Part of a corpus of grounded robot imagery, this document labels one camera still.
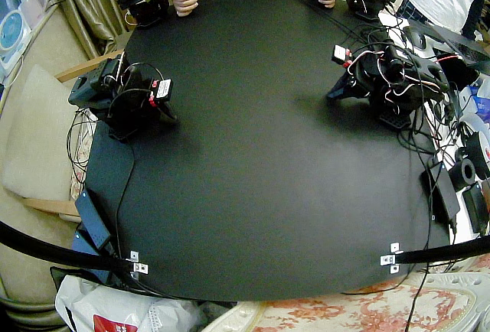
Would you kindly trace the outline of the person's right hand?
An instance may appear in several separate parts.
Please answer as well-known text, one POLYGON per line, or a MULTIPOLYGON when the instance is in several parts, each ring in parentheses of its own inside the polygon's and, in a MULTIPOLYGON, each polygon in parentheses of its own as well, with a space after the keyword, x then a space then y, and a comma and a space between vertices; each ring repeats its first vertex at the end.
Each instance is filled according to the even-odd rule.
POLYGON ((199 0, 172 0, 177 16, 190 15, 198 7, 199 0))

